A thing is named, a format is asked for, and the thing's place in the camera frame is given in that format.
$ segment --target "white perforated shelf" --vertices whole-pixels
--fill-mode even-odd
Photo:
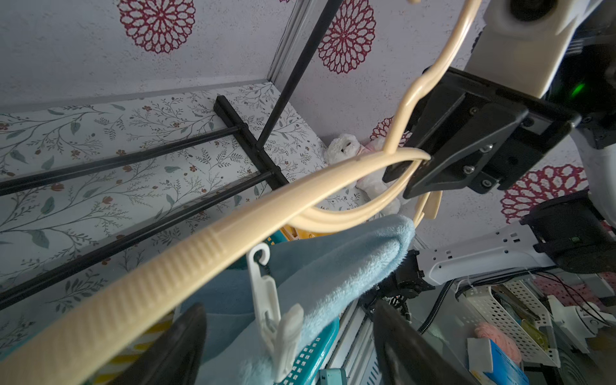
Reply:
[[[550,335],[553,335],[552,320],[548,310],[520,281],[506,283],[505,286],[526,306],[533,310],[541,320],[535,322],[535,327]],[[507,311],[492,296],[489,286],[481,286],[469,290],[466,294],[468,301],[477,309],[484,318],[492,325],[499,328],[511,337],[517,344],[524,362],[542,363],[549,367],[560,367],[561,361],[553,338],[548,338],[550,349],[544,351],[520,325],[507,313]]]

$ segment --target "stuffed animal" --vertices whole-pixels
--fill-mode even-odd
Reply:
[[[342,134],[331,141],[329,147],[327,148],[326,160],[329,164],[336,164],[361,153],[380,151],[384,144],[384,137],[379,137],[372,140],[366,146],[363,146],[354,135]],[[366,175],[357,182],[351,183],[347,187],[357,187],[360,190],[365,191],[366,194],[368,194],[368,197],[372,200],[387,190],[388,186],[383,182],[384,173],[385,169],[382,168]],[[381,214],[397,214],[398,211],[400,211],[400,200],[396,198],[381,210]]]

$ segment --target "black metal rod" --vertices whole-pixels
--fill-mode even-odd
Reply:
[[[119,253],[122,250],[128,249],[129,247],[138,244],[139,242],[146,240],[161,231],[168,229],[169,227],[182,222],[193,215],[199,213],[202,210],[208,209],[218,203],[227,200],[234,195],[255,186],[258,183],[265,181],[266,179],[272,177],[271,171],[263,172],[258,176],[248,179],[245,182],[242,182],[236,186],[229,188],[221,193],[215,194],[212,197],[203,200],[201,202],[195,203],[189,208],[178,211],[177,213],[170,215],[167,218],[164,218],[156,223],[145,226],[144,228],[137,230],[129,235],[126,235],[123,238],[115,240],[108,245],[97,248],[96,250],[91,251],[79,258],[76,258],[72,261],[65,263],[64,265],[58,266],[54,269],[51,269],[48,272],[44,272],[41,275],[37,275],[35,278],[32,278],[26,282],[23,282],[13,288],[10,288],[6,291],[0,293],[0,310],[3,310],[12,304],[15,304],[21,301],[24,298],[27,298],[39,291],[50,287],[62,280],[76,274],[82,270],[91,267],[103,260],[105,258],[109,258],[110,256]]]
[[[224,129],[209,132],[207,134],[178,140],[176,142],[151,148],[149,150],[130,153],[124,156],[115,156],[110,159],[97,160],[90,163],[79,164],[77,166],[64,167],[53,171],[41,172],[39,174],[33,174],[30,176],[7,180],[5,182],[0,182],[0,197],[2,195],[29,190],[31,188],[45,186],[48,184],[61,182],[63,180],[77,178],[88,174],[94,174],[96,172],[106,171],[112,168],[122,167],[127,164],[133,164],[144,160],[156,158],[157,156],[183,150],[187,147],[192,147],[205,142],[211,142],[212,140],[236,134],[239,130],[240,129],[235,126],[227,127]]]
[[[330,27],[332,20],[336,16],[336,12],[340,8],[340,4],[342,4],[342,0],[328,0],[327,4],[325,4],[325,8],[321,12],[321,16],[318,17],[317,24],[314,26],[310,37],[308,37],[308,41],[302,50],[302,53],[299,55],[299,59],[297,63],[295,63],[295,67],[293,67],[293,71],[291,72],[291,76],[286,81],[285,88],[280,93],[280,97],[270,114],[263,131],[261,131],[261,135],[259,136],[259,141],[257,142],[257,148],[263,148],[265,142],[267,142],[267,138],[272,133],[280,114],[285,109],[286,104],[289,102],[291,98],[291,94],[295,91],[295,87],[297,87],[299,80],[302,78],[304,71],[310,64],[310,60],[312,56],[317,51],[318,45],[323,40],[325,33],[327,32],[327,28]]]
[[[257,167],[257,170],[259,172],[272,171],[274,173],[274,176],[267,180],[267,184],[269,184],[272,190],[289,184],[289,181],[282,174],[280,167],[272,161],[263,148],[258,148],[257,139],[250,132],[248,125],[241,120],[240,115],[238,115],[233,106],[231,106],[231,103],[223,95],[216,97],[214,112],[221,117],[226,125],[239,127],[238,132],[233,136],[254,166]]]

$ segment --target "white hanging clip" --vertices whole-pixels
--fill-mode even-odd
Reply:
[[[293,368],[304,321],[304,309],[295,304],[281,318],[276,281],[269,275],[261,276],[259,264],[254,260],[257,251],[261,251],[261,265],[266,265],[270,257],[269,247],[263,242],[246,255],[253,288],[254,316],[261,331],[261,338],[272,356],[274,381],[279,383]]]

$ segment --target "blue fleece towel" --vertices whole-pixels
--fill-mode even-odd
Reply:
[[[271,246],[269,267],[278,286],[281,313],[295,303],[304,308],[298,349],[316,338],[351,301],[386,278],[414,236],[410,219],[391,215],[327,237]],[[225,270],[182,305],[186,309],[201,302],[208,313],[207,358],[196,384],[273,383],[272,361],[251,301],[247,271]]]

